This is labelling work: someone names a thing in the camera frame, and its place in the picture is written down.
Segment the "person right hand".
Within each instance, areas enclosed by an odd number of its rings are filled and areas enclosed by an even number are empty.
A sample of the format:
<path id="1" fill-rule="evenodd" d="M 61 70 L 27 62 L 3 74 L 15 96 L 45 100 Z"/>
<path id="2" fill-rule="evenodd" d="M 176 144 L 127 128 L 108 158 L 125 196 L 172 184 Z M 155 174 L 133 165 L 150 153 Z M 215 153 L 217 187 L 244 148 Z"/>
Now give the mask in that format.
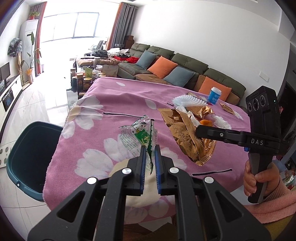
<path id="1" fill-rule="evenodd" d="M 277 166 L 271 163 L 267 170 L 253 175 L 251 173 L 250 163 L 247 161 L 245 163 L 243 176 L 244 194 L 246 196 L 254 194 L 259 183 L 267 183 L 264 196 L 269 196 L 269 194 L 274 192 L 280 183 L 280 173 Z"/>

